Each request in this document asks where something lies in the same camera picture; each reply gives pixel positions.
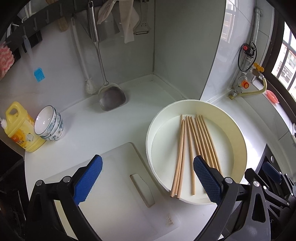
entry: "pink sponge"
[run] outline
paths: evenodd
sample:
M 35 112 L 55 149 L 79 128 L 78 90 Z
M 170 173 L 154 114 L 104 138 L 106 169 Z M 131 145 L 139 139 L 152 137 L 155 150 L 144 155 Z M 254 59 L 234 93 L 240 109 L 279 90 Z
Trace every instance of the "pink sponge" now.
M 15 59 L 10 49 L 5 42 L 0 45 L 0 80 L 4 77 L 10 67 L 13 65 Z

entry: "chopstick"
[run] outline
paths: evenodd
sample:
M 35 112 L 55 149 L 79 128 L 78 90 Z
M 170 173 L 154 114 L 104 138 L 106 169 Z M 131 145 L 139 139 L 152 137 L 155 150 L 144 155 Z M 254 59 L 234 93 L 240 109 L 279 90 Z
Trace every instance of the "chopstick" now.
M 186 133 L 187 133 L 187 125 L 186 121 L 184 120 L 184 131 L 183 131 L 183 146 L 182 146 L 182 159 L 181 159 L 181 169 L 180 169 L 180 180 L 179 186 L 177 191 L 177 198 L 179 199 L 181 196 L 181 189 L 182 189 L 182 182 L 183 182 L 183 174 L 184 174 L 184 165 L 185 165 L 185 149 L 186 149 Z
M 180 165 L 181 165 L 181 157 L 182 157 L 182 150 L 183 150 L 183 138 L 184 138 L 184 120 L 181 121 L 179 153 L 178 153 L 178 158 L 177 158 L 177 165 L 176 165 L 176 170 L 175 170 L 175 175 L 174 175 L 174 181 L 172 184 L 172 189 L 170 191 L 170 197 L 174 197 L 178 176 L 180 176 Z
M 190 167 L 191 167 L 191 188 L 192 188 L 192 195 L 195 195 L 195 173 L 193 170 L 193 147 L 191 143 L 191 131 L 189 128 L 189 117 L 186 116 L 186 123 L 187 123 L 187 131 L 188 131 L 188 138 L 189 138 L 189 150 L 190 150 Z
M 181 119 L 180 119 L 180 137 L 181 137 L 181 132 L 182 132 L 182 121 L 183 121 L 183 115 L 181 115 Z M 179 154 L 180 154 L 180 157 L 178 156 L 178 158 L 181 159 L 182 157 L 182 148 L 179 147 Z M 181 162 L 180 162 L 180 165 L 179 165 L 179 169 L 178 169 L 178 175 L 177 175 L 177 183 L 176 183 L 176 187 L 175 187 L 175 194 L 177 194 L 177 191 L 178 191 L 178 187 L 179 187 L 179 180 L 180 180 L 180 168 L 181 168 Z
M 204 148 L 206 149 L 206 159 L 207 159 L 207 163 L 209 163 L 209 166 L 210 167 L 214 167 L 214 161 L 213 161 L 213 158 L 212 158 L 212 155 L 211 155 L 211 152 L 210 152 L 210 147 L 209 147 L 209 144 L 208 144 L 208 141 L 207 141 L 207 138 L 206 138 L 206 133 L 205 133 L 205 129 L 202 125 L 202 121 L 200 120 L 200 118 L 196 115 L 195 116 L 195 119 L 196 121 L 198 122 L 198 125 L 200 127 L 200 131 L 201 131 L 201 134 L 202 134 L 202 139 L 203 139 L 203 142 L 204 142 Z
M 221 170 L 221 166 L 220 166 L 220 162 L 219 162 L 219 159 L 218 159 L 218 155 L 217 155 L 217 152 L 216 152 L 216 149 L 215 149 L 215 146 L 213 144 L 213 140 L 212 140 L 212 137 L 210 135 L 210 132 L 207 128 L 207 125 L 205 123 L 205 120 L 204 120 L 204 117 L 201 115 L 200 116 L 200 119 L 202 120 L 202 123 L 203 123 L 203 126 L 205 128 L 205 132 L 206 132 L 206 137 L 208 139 L 208 143 L 209 143 L 209 146 L 210 146 L 210 151 L 211 151 L 211 155 L 214 159 L 214 162 L 215 162 L 215 165 L 216 165 L 216 168 L 217 170 L 222 174 L 222 170 Z
M 183 115 L 181 115 L 179 150 L 170 197 L 174 197 L 176 194 L 176 197 L 179 199 L 181 196 L 185 166 L 186 136 L 188 136 L 189 141 L 192 195 L 195 195 L 195 172 L 193 170 L 194 153 L 192 142 L 195 144 L 197 155 L 201 155 L 210 167 L 216 168 L 222 174 L 217 152 L 204 117 L 202 115 L 195 115 L 194 120 L 195 121 L 193 121 L 191 116 L 186 116 L 185 120 L 183 120 Z
M 192 126 L 192 128 L 193 128 L 193 133 L 194 133 L 194 135 L 195 135 L 195 140 L 196 140 L 196 142 L 197 142 L 197 146 L 196 146 L 196 151 L 197 151 L 197 154 L 198 155 L 201 155 L 202 157 L 203 157 L 203 152 L 202 152 L 202 148 L 201 148 L 201 143 L 200 143 L 200 138 L 199 138 L 199 136 L 198 136 L 198 132 L 197 132 L 197 129 L 195 128 L 195 125 L 194 125 L 194 123 L 193 123 L 193 119 L 192 119 L 192 117 L 190 116 L 190 124 L 191 124 L 191 126 Z
M 191 133 L 193 135 L 193 141 L 194 141 L 194 144 L 195 144 L 195 150 L 196 150 L 197 155 L 199 156 L 200 155 L 200 148 L 199 148 L 200 143 L 197 142 L 197 138 L 195 136 L 193 125 L 192 125 L 192 122 L 191 122 L 191 119 L 190 119 L 189 116 L 188 116 L 188 122 L 189 122 L 189 125 L 190 125 L 190 128 L 189 129 L 191 129 Z

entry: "white brush handle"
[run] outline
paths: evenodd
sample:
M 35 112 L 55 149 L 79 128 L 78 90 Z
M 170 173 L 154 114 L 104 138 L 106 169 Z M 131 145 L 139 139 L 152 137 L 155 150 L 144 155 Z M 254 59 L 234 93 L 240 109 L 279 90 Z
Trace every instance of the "white brush handle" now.
M 89 74 L 87 72 L 85 62 L 84 62 L 84 59 L 82 57 L 82 51 L 81 51 L 81 48 L 80 48 L 80 43 L 79 43 L 79 39 L 78 39 L 78 34 L 77 34 L 77 29 L 76 29 L 74 17 L 71 17 L 71 24 L 72 24 L 72 30 L 73 30 L 75 44 L 76 44 L 76 47 L 77 47 L 77 50 L 78 50 L 78 53 L 79 53 L 80 64 L 81 64 L 83 76 L 84 76 L 85 80 L 89 80 Z
M 22 38 L 24 39 L 25 48 L 26 48 L 27 53 L 28 53 L 28 55 L 29 55 L 29 57 L 31 59 L 31 67 L 32 67 L 33 71 L 35 71 L 37 69 L 37 67 L 35 65 L 33 51 L 32 51 L 32 48 L 31 48 L 30 41 L 29 41 L 29 39 L 28 39 L 28 37 L 26 35 L 24 35 Z

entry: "white countertop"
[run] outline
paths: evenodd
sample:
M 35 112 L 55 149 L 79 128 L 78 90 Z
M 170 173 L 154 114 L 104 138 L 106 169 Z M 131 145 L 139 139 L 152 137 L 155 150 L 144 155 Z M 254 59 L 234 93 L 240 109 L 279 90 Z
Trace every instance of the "white countertop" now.
M 121 84 L 121 87 L 127 95 L 125 105 L 103 112 L 97 96 L 92 96 L 61 113 L 65 125 L 61 140 L 46 142 L 33 153 L 26 152 L 25 175 L 29 196 L 37 180 L 44 180 L 127 142 L 133 143 L 149 169 L 145 151 L 148 127 L 155 115 L 175 100 L 152 81 L 151 75 L 131 80 Z M 266 144 L 273 153 L 276 152 L 277 160 L 283 157 L 268 127 L 242 98 L 230 100 L 224 96 L 213 104 L 227 112 L 240 127 L 247 146 L 247 168 L 257 167 Z M 289 174 L 285 165 L 280 167 Z M 169 198 L 163 189 L 162 192 L 181 224 L 157 241 L 194 240 L 216 205 L 192 205 Z

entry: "dish soap bottle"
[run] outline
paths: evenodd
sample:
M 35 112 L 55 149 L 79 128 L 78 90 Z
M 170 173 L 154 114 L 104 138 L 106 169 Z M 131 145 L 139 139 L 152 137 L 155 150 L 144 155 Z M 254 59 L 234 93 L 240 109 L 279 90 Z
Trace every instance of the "dish soap bottle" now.
M 16 110 L 16 113 L 10 114 L 12 110 Z M 2 128 L 8 137 L 26 151 L 33 152 L 45 143 L 34 131 L 35 121 L 19 102 L 13 102 L 5 114 L 6 120 L 1 120 Z

